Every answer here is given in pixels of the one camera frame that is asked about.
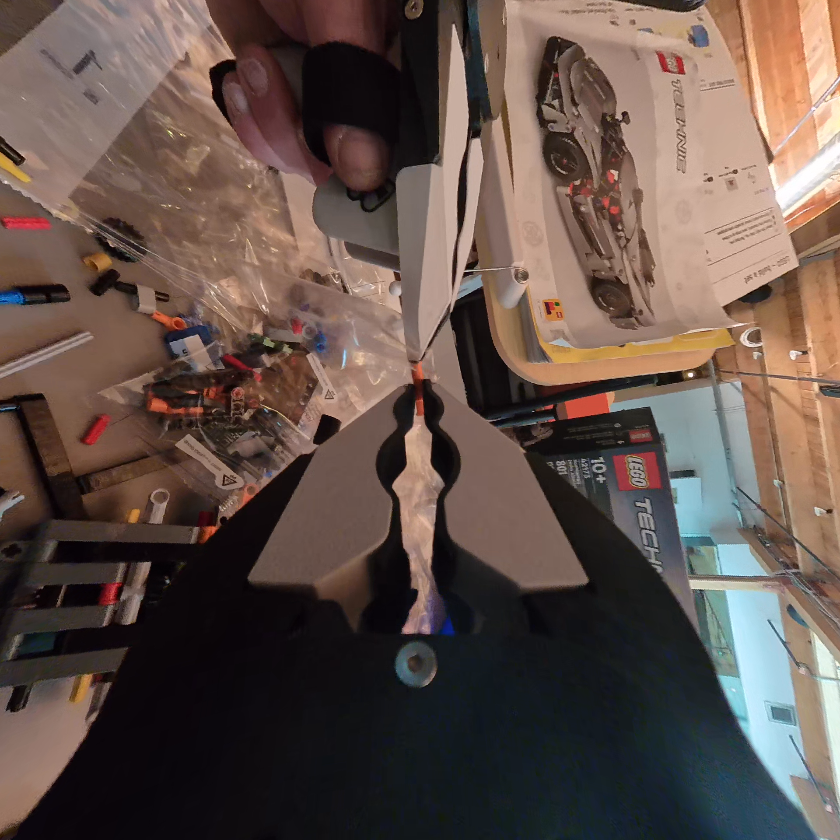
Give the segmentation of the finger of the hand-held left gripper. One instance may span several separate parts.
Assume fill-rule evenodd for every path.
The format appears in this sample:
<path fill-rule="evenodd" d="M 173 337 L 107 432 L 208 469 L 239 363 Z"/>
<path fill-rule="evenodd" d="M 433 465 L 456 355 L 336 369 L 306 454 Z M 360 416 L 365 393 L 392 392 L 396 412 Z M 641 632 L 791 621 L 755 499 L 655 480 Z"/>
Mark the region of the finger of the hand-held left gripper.
<path fill-rule="evenodd" d="M 466 64 L 456 26 L 438 41 L 438 152 L 396 177 L 406 354 L 421 360 L 452 300 L 459 239 L 459 183 L 469 147 Z"/>
<path fill-rule="evenodd" d="M 431 350 L 432 343 L 435 341 L 454 308 L 464 274 L 466 273 L 469 253 L 473 247 L 480 199 L 480 184 L 484 169 L 484 153 L 480 140 L 471 140 L 469 142 L 463 169 L 464 171 L 461 174 L 459 185 L 465 188 L 465 200 L 462 218 L 458 223 L 457 237 L 455 240 L 453 279 L 448 289 L 450 295 L 444 307 L 443 314 L 433 330 L 427 351 Z"/>

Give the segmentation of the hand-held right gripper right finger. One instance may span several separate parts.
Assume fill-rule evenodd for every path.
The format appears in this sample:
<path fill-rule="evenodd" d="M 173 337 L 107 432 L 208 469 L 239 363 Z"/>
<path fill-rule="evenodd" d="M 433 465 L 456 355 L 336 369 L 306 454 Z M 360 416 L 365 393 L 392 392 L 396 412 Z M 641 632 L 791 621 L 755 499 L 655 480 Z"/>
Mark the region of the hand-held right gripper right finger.
<path fill-rule="evenodd" d="M 423 382 L 437 496 L 432 572 L 455 632 L 529 632 L 527 600 L 585 588 L 526 456 L 441 385 Z"/>

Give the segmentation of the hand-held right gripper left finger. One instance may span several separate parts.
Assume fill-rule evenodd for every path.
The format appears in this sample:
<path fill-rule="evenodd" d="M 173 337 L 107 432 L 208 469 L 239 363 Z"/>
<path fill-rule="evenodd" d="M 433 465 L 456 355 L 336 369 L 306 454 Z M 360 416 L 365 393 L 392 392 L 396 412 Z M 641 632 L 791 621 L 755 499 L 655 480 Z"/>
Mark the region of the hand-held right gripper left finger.
<path fill-rule="evenodd" d="M 396 480 L 415 417 L 411 385 L 318 446 L 248 582 L 340 605 L 356 632 L 399 634 L 417 594 Z"/>

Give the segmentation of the small clear lego bag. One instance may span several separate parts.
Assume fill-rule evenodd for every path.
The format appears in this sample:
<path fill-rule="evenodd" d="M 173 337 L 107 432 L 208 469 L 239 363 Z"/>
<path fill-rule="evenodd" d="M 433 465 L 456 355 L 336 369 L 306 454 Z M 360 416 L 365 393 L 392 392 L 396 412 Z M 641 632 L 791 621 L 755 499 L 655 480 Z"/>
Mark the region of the small clear lego bag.
<path fill-rule="evenodd" d="M 171 335 L 175 357 L 168 365 L 98 394 L 102 405 L 138 425 L 150 455 L 181 456 L 173 468 L 184 481 L 215 496 L 222 534 L 241 534 L 231 549 L 221 539 L 212 544 L 223 553 L 223 572 L 239 560 L 251 572 L 314 451 L 364 414 L 355 385 L 344 392 L 333 386 L 335 374 L 316 352 L 322 344 L 309 341 L 313 329 L 304 325 L 290 336 L 242 335 L 234 347 L 194 323 Z M 406 469 L 394 484 L 416 592 L 402 634 L 429 628 L 421 615 L 431 578 L 420 582 L 417 563 L 431 543 L 433 490 L 441 487 L 433 478 L 431 434 L 421 432 L 420 421 L 415 411 Z"/>

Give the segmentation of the pile of loose lego pieces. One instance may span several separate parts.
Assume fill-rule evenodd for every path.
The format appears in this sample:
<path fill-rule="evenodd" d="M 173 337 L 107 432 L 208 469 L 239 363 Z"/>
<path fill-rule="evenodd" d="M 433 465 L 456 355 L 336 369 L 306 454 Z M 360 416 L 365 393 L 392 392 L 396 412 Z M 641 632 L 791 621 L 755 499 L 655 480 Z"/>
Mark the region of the pile of loose lego pieces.
<path fill-rule="evenodd" d="M 1 157 L 3 172 L 21 182 L 30 181 L 30 177 L 22 170 L 25 157 L 5 139 L 1 139 Z M 2 217 L 2 227 L 20 230 L 48 229 L 49 223 L 42 217 Z M 95 282 L 91 286 L 91 291 L 96 296 L 101 296 L 119 284 L 119 272 L 113 268 L 112 257 L 108 252 L 104 250 L 97 252 L 87 257 L 86 261 L 87 265 L 98 274 Z M 69 302 L 70 299 L 71 295 L 68 288 L 55 283 L 9 288 L 2 290 L 1 294 L 2 307 L 20 308 L 56 305 L 58 303 Z M 91 339 L 92 336 L 88 332 L 76 333 L 67 339 L 62 339 L 17 360 L 5 363 L 2 365 L 2 378 L 8 378 L 36 364 L 45 363 L 59 354 L 88 343 Z M 98 416 L 82 437 L 82 443 L 84 445 L 96 444 L 109 423 L 109 416 Z M 24 499 L 25 496 L 18 491 L 2 489 L 2 514 L 4 515 L 7 511 L 12 510 Z"/>

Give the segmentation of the black L-shaped lego beam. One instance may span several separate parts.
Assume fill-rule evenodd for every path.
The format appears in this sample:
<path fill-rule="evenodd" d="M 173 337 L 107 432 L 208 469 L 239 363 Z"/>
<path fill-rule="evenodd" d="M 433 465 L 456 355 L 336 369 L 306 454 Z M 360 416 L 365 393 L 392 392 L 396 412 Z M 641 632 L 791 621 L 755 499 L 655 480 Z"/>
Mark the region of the black L-shaped lego beam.
<path fill-rule="evenodd" d="M 42 394 L 3 399 L 1 412 L 16 416 L 51 509 L 58 519 L 87 520 L 86 496 L 174 467 L 182 461 L 181 456 L 166 451 L 76 476 L 56 420 Z"/>

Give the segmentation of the person's left hand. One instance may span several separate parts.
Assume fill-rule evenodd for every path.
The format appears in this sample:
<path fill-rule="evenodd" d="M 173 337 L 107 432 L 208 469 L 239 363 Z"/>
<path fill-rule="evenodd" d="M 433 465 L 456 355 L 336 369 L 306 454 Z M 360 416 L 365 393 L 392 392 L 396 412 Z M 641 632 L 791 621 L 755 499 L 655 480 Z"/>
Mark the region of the person's left hand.
<path fill-rule="evenodd" d="M 270 48 L 339 41 L 385 56 L 396 12 L 384 1 L 208 1 L 208 12 L 236 59 L 223 96 L 234 131 L 249 153 L 279 172 L 319 185 L 335 174 L 349 189 L 382 186 L 391 152 L 376 133 L 342 124 L 323 131 L 329 163 L 309 150 L 289 80 Z"/>

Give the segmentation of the wooden book stand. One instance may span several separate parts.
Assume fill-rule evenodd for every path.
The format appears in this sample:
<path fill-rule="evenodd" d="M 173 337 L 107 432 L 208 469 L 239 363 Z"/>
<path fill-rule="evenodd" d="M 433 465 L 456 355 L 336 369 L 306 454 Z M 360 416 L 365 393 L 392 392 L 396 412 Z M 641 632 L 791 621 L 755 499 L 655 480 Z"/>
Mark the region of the wooden book stand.
<path fill-rule="evenodd" d="M 429 163 L 437 156 L 438 129 L 433 135 L 437 151 L 419 154 L 421 131 L 402 130 L 397 160 L 407 165 Z M 695 368 L 711 359 L 715 351 L 695 350 L 663 353 L 624 360 L 591 361 L 577 364 L 534 364 L 527 357 L 517 306 L 511 302 L 514 292 L 531 292 L 533 282 L 518 280 L 518 271 L 536 267 L 522 253 L 524 240 L 521 226 L 513 213 L 513 191 L 508 149 L 500 121 L 486 124 L 479 137 L 484 153 L 474 243 L 478 248 L 479 272 L 485 285 L 486 309 L 494 344 L 508 368 L 522 379 L 540 385 L 567 385 L 577 382 L 605 380 L 618 376 L 635 376 L 681 371 Z M 464 209 L 465 188 L 458 189 L 458 221 Z"/>

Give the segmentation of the printed car picture sheet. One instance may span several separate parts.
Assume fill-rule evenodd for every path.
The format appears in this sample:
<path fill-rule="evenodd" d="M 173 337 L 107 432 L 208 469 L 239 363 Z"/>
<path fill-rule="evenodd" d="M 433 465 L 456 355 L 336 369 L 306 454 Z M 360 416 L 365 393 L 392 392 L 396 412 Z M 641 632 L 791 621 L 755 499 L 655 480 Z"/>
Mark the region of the printed car picture sheet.
<path fill-rule="evenodd" d="M 593 350 L 732 326 L 797 267 L 703 2 L 509 2 L 505 105 L 528 338 Z"/>

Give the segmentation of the yellow-edged instruction booklet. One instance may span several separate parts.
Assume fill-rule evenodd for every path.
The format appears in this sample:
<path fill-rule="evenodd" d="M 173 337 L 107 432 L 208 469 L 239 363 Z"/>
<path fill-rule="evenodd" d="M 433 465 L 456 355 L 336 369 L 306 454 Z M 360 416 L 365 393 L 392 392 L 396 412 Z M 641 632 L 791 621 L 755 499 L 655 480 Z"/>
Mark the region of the yellow-edged instruction booklet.
<path fill-rule="evenodd" d="M 690 332 L 669 339 L 630 342 L 595 349 L 577 349 L 562 341 L 547 343 L 540 337 L 528 292 L 520 299 L 517 310 L 527 348 L 528 361 L 534 364 L 577 364 L 591 361 L 624 360 L 695 350 L 714 351 L 732 347 L 735 344 L 728 330 L 717 329 Z"/>

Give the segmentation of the torn open clear bag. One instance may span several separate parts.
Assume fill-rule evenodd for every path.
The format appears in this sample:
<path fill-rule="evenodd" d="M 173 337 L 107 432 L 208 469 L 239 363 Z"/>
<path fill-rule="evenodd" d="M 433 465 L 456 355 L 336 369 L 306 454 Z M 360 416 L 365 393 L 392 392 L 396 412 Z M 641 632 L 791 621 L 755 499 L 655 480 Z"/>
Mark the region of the torn open clear bag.
<path fill-rule="evenodd" d="M 212 96 L 230 57 L 205 2 L 2 2 L 2 183 L 170 277 L 259 285 L 335 269 L 313 188 L 241 146 Z"/>

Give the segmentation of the white ceiling light tube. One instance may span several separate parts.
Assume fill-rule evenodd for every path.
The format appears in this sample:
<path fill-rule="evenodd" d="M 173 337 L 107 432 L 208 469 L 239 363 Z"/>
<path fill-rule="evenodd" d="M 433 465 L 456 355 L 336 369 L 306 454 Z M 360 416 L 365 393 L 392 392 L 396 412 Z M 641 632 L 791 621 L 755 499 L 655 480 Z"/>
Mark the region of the white ceiling light tube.
<path fill-rule="evenodd" d="M 800 205 L 808 196 L 836 180 L 839 174 L 839 133 L 836 133 L 799 171 L 775 191 L 783 215 Z"/>

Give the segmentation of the black metal frame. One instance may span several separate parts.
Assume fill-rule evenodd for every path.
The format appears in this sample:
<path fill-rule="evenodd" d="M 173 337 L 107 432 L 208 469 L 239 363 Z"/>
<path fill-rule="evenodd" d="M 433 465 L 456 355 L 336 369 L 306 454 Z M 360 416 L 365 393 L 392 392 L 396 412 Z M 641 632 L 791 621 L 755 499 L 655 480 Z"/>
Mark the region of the black metal frame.
<path fill-rule="evenodd" d="M 492 338 L 482 289 L 457 301 L 449 323 L 467 403 L 479 415 L 499 424 L 538 411 L 531 403 L 561 392 L 559 386 L 535 385 L 508 368 Z"/>

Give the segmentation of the grey lego frame assembly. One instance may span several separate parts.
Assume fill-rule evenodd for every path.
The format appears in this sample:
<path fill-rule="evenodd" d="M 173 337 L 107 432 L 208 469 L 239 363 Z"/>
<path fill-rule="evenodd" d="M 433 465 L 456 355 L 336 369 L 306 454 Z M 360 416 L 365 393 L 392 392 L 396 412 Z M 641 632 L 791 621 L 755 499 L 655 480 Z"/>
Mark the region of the grey lego frame assembly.
<path fill-rule="evenodd" d="M 203 539 L 200 528 L 52 520 L 2 546 L 1 686 L 26 705 L 39 682 L 109 676 L 138 619 Z"/>

